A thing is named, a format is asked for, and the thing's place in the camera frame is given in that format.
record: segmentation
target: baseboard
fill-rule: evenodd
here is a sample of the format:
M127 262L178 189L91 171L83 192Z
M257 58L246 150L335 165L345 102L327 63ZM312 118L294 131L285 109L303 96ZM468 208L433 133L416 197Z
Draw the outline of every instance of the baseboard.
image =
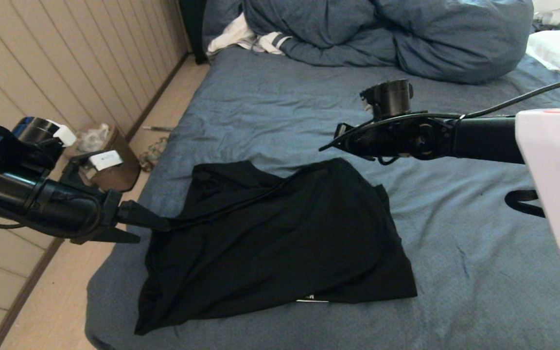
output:
M148 106L146 106L144 111L142 111L142 115L140 115L140 117L138 118L138 121L135 122L135 124L133 124L133 128L131 128L131 130L129 130L129 132L126 134L126 137L124 137L124 139L127 142L130 142L131 139L133 138L133 136L135 135L135 133L137 133L138 130L142 127L142 124L144 123L144 121L146 121L146 118L148 117L148 115L151 113L151 111L155 107L155 104L157 104L157 101L159 101L159 98L163 95L165 89L167 89L167 86L169 86L170 82L173 80L174 75L176 75L176 73L178 72L180 67L182 67L183 64L185 63L185 60L187 59L187 56L189 56L189 53L185 53L183 55L183 57L180 59L180 61L178 61L178 63L174 67L174 69L172 69L170 74L164 80L163 84L161 84L161 86L157 90L157 93L155 93L155 95L153 96L153 99L151 99L151 101L149 102Z
M12 304L6 314L6 317L4 317L4 320L0 324L0 347L4 343L4 339L6 339L7 333L10 331L10 328L12 328L16 317L29 298L29 295L32 293L32 290L34 290L34 287L38 283L38 280L42 276L42 273L45 272L47 266L51 262L51 259L53 259L55 253L60 248L63 242L64 239L61 238L53 239L53 242L49 244L48 248L40 258L40 261L38 261L38 264L36 264L36 266L34 267L34 270L27 278L27 281L25 281L25 284L16 296L16 299L14 299L14 303Z

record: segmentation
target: mattress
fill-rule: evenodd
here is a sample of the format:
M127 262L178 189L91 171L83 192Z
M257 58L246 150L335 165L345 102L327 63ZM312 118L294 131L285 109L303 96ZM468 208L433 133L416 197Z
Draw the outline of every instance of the mattress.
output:
M414 110L467 113L560 81L524 57L482 86L436 82L395 67L313 67L240 48L220 52L171 134L140 203L180 213L193 166L251 161L286 177L342 157L389 193L418 297L362 304L289 303L133 334L147 272L148 230L118 244L87 287L87 338L101 350L560 349L560 254L545 219L505 205L531 189L527 168L471 159L400 159L380 166L318 147L338 122L369 119L358 92L408 78ZM560 107L560 89L505 109Z

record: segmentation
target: wooden floor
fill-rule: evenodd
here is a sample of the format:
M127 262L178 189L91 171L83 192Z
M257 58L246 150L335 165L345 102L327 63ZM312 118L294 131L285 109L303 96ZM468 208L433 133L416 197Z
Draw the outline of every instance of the wooden floor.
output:
M176 126L209 66L196 66L193 56L180 68L156 106L146 126ZM140 129L131 140L136 154L167 133ZM148 174L142 173L124 200L137 199ZM84 335L86 286L105 261L113 244L89 242L62 244L16 319L3 350L91 350Z

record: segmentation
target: black t-shirt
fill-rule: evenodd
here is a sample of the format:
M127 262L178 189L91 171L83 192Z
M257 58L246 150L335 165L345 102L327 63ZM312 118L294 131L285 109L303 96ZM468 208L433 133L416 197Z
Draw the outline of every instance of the black t-shirt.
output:
M173 230L154 232L136 334L296 299L415 297L386 191L346 161L282 179L250 162L200 164Z

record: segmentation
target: brown box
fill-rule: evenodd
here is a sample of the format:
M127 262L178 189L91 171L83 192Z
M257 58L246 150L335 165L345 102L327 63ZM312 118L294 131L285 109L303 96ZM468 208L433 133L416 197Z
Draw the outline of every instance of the brown box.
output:
M82 129L82 132L86 132L89 129L100 128L99 124L94 124ZM102 151L117 151L120 158L122 158L122 164L117 166L112 166L111 168L103 169L88 179L85 175L85 171L80 170L79 175L84 180L88 180L92 184L96 184L103 191L109 189L115 189L116 191L129 191L135 186L135 182L138 180L140 175L140 162L138 158L129 147L129 144L120 134L117 128L113 125L109 126L109 133L107 134L106 140L101 146ZM76 144L66 149L64 152L64 157L72 158L82 155L76 148Z

